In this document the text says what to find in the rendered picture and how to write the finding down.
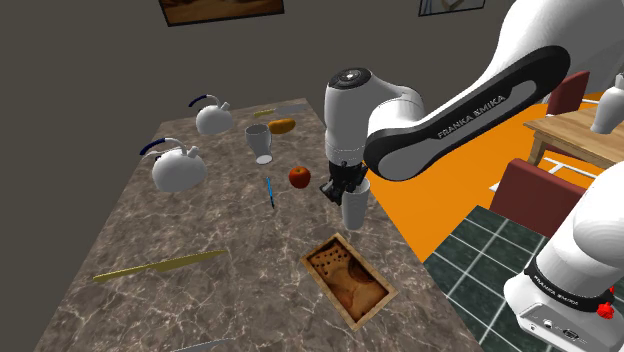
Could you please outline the tall white cup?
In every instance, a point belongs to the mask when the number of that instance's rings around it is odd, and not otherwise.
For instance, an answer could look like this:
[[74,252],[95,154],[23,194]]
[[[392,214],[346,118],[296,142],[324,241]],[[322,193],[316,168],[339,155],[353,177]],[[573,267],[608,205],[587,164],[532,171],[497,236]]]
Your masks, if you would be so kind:
[[363,226],[369,194],[370,182],[367,178],[352,192],[343,193],[341,209],[346,229],[357,230]]

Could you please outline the red apple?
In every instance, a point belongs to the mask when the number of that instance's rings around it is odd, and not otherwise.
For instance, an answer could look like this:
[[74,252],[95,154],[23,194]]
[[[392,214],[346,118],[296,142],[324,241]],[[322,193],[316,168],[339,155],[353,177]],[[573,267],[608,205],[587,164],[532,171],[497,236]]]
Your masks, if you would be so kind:
[[293,187],[297,189],[304,189],[310,183],[311,173],[303,166],[296,166],[290,170],[288,179]]

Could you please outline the orange bread loaf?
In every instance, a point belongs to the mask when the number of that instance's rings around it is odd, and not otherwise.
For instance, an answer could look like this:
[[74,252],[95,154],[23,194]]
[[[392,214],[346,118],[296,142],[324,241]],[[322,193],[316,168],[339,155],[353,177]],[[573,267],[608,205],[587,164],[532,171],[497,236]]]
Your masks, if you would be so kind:
[[273,120],[268,123],[269,130],[272,134],[285,134],[296,126],[296,121],[292,118],[283,118]]

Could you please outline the white goblet cup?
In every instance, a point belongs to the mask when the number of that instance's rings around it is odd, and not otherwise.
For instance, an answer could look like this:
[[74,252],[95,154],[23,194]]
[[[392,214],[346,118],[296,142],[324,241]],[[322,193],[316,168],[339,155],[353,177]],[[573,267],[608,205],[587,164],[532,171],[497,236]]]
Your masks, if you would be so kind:
[[256,163],[265,165],[273,160],[271,153],[272,133],[266,124],[254,124],[245,129],[245,137],[252,149]]

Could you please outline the brown wooden tray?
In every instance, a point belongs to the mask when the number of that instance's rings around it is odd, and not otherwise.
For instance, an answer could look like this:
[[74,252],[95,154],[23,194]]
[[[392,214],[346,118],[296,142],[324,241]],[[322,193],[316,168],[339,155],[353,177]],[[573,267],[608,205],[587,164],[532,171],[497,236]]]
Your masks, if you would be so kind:
[[303,255],[300,261],[353,331],[359,330],[398,294],[339,233]]

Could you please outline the dark red chair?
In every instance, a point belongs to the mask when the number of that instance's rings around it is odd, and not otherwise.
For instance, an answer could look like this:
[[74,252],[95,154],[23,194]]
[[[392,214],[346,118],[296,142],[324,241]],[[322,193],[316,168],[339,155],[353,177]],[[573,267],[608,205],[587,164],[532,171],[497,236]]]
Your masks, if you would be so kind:
[[566,77],[549,95],[547,116],[576,111],[585,93],[589,71],[580,71]]
[[515,158],[507,164],[489,210],[551,238],[585,191]]

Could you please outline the long olive yellow knife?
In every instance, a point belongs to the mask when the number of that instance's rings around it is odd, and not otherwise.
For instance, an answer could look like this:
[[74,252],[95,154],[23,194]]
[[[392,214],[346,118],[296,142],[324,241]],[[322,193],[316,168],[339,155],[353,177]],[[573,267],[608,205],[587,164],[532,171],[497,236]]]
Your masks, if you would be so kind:
[[213,250],[207,251],[172,259],[163,260],[156,263],[150,263],[146,265],[136,266],[132,268],[117,270],[105,274],[96,275],[93,277],[95,282],[106,282],[114,278],[123,277],[131,274],[135,274],[144,270],[154,269],[158,272],[170,271],[180,268],[182,266],[190,265],[196,262],[207,260],[216,257],[221,254],[227,253],[227,250]]

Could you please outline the grey knife blade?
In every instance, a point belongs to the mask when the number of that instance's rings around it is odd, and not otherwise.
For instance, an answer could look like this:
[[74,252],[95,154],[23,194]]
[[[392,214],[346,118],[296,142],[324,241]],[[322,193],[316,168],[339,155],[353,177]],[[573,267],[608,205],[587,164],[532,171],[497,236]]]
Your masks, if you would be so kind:
[[209,348],[213,348],[215,346],[218,346],[218,345],[230,342],[230,341],[232,341],[232,338],[212,340],[212,341],[195,344],[192,346],[179,348],[179,349],[173,350],[172,352],[204,352],[205,350]]

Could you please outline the light wooden dining table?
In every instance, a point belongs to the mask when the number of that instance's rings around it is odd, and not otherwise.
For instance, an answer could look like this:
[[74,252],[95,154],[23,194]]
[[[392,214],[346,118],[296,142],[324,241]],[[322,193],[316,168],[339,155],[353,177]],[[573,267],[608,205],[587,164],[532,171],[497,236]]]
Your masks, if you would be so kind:
[[588,108],[525,122],[534,131],[528,162],[537,166],[547,145],[602,169],[624,161],[624,123],[597,134],[590,130],[595,115],[596,108]]

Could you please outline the white vase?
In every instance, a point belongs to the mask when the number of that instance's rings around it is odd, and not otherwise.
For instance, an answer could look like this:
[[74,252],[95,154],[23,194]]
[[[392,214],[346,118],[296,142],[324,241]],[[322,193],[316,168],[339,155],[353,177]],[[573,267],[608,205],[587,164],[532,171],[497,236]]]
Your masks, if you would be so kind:
[[610,134],[623,121],[624,72],[621,72],[616,75],[614,86],[601,96],[590,130],[598,134]]

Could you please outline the yellow handled grey knife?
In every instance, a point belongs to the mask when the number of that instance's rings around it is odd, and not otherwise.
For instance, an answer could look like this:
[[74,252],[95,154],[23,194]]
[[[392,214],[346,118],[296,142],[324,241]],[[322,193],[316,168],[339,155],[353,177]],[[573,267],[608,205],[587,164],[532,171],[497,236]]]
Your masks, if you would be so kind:
[[271,114],[287,115],[287,114],[297,113],[299,111],[305,110],[307,107],[308,107],[307,103],[300,103],[300,104],[294,104],[294,105],[288,105],[288,106],[282,106],[282,107],[257,111],[253,113],[253,116],[260,117],[260,116],[266,116],[266,115],[271,115]]

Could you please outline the pale wall picture dark frame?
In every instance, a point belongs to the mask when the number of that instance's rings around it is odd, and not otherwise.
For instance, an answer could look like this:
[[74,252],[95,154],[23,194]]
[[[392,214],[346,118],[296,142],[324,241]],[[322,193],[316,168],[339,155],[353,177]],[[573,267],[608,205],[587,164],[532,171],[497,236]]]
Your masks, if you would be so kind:
[[419,16],[434,16],[482,9],[486,0],[421,0]]

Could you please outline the brown wall picture dark frame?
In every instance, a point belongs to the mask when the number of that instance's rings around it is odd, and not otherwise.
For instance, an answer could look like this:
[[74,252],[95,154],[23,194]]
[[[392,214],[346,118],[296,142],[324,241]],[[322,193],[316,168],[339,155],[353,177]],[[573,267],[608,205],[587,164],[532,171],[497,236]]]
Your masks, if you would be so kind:
[[169,26],[284,12],[284,0],[159,0]]

